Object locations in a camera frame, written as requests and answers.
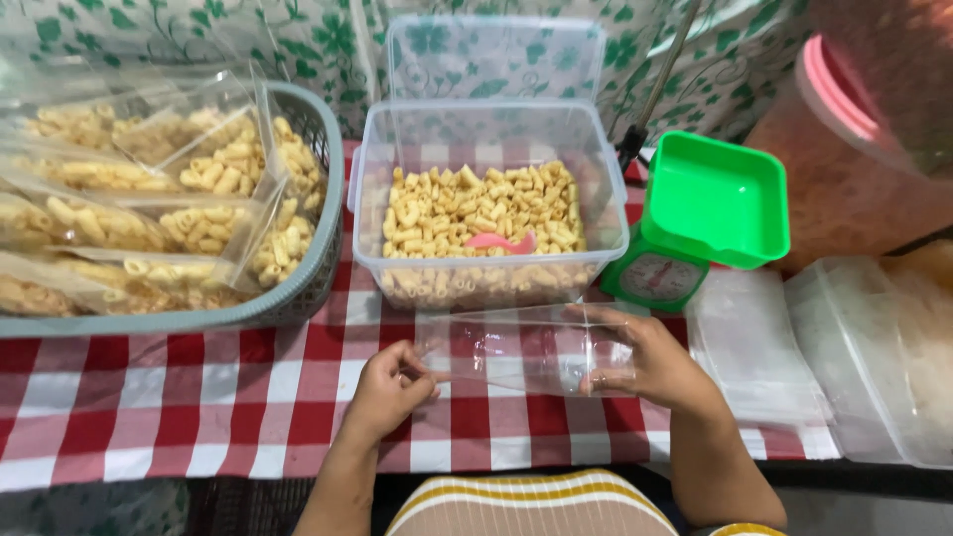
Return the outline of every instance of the pink lid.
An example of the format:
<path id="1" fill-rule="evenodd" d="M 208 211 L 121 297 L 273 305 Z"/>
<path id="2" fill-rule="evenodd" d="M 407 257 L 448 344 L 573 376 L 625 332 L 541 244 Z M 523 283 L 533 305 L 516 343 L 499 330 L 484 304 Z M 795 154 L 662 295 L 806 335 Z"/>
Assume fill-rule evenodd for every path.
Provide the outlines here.
<path id="1" fill-rule="evenodd" d="M 801 94 L 819 119 L 866 154 L 892 166 L 910 170 L 910 166 L 906 165 L 906 153 L 893 135 L 882 129 L 863 106 L 864 99 L 850 83 L 849 73 L 841 70 L 824 46 L 821 36 L 814 35 L 808 39 L 801 54 L 802 74 L 810 85 L 806 88 L 804 84 L 799 84 Z"/>

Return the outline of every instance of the snack pile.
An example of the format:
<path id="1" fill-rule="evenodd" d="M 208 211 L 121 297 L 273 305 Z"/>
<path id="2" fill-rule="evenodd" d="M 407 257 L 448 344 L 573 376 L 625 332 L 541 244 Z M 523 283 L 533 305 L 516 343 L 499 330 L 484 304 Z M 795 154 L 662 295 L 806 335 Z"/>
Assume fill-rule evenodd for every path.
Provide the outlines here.
<path id="1" fill-rule="evenodd" d="M 178 69 L 0 124 L 0 314 L 230 307 L 297 268 L 327 170 L 256 64 Z"/>
<path id="2" fill-rule="evenodd" d="M 393 181 L 382 224 L 385 258 L 508 257 L 502 247 L 474 248 L 467 240 L 494 233 L 519 243 L 531 231 L 537 240 L 533 255 L 586 251 L 578 185 L 559 160 L 490 168 L 483 178 L 467 165 L 456 172 L 434 167 L 406 175 L 398 167 Z M 408 308 L 534 303 L 569 296 L 597 269 L 592 262 L 573 261 L 483 268 L 435 262 L 385 269 L 380 287 L 391 302 Z"/>

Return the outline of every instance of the hand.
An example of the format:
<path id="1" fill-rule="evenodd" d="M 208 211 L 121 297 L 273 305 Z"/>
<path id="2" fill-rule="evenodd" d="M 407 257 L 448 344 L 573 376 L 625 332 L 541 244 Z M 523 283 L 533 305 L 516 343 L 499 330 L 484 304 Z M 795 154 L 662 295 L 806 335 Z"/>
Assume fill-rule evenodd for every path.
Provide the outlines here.
<path id="1" fill-rule="evenodd" d="M 364 364 L 340 433 L 350 441 L 380 443 L 418 406 L 439 394 L 434 377 L 416 357 L 411 342 L 396 342 Z"/>
<path id="2" fill-rule="evenodd" d="M 665 326 L 652 317 L 637 317 L 597 305 L 569 305 L 574 317 L 605 324 L 632 346 L 633 370 L 595 369 L 579 383 L 583 395 L 618 390 L 672 410 L 703 410 L 723 401 L 718 387 Z"/>

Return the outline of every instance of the table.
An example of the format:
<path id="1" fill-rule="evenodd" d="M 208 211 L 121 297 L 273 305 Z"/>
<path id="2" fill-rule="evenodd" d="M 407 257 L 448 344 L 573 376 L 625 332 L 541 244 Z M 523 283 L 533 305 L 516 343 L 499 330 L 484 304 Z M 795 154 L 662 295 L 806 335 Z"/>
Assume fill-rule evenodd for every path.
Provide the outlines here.
<path id="1" fill-rule="evenodd" d="M 630 221 L 640 200 L 633 190 Z M 416 316 L 391 308 L 352 261 L 352 227 L 347 214 L 333 292 L 307 325 L 0 341 L 0 491 L 316 474 L 364 361 L 414 337 Z M 591 289 L 586 299 L 610 298 Z M 662 320 L 687 341 L 682 318 Z M 756 459 L 841 456 L 826 427 L 741 435 Z M 639 399 L 563 399 L 454 381 L 381 452 L 383 472 L 664 461 L 668 415 Z"/>

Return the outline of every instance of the pink plastic spoon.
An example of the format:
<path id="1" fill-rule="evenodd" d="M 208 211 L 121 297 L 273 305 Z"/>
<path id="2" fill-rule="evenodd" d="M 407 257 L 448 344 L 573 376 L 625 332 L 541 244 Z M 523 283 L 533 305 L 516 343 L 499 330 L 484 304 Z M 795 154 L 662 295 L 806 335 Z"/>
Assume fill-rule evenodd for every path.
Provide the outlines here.
<path id="1" fill-rule="evenodd" d="M 480 233 L 470 238 L 463 244 L 470 248 L 489 248 L 500 247 L 510 252 L 511 255 L 530 255 L 536 250 L 536 233 L 530 231 L 519 244 L 511 243 L 504 237 L 495 233 Z"/>

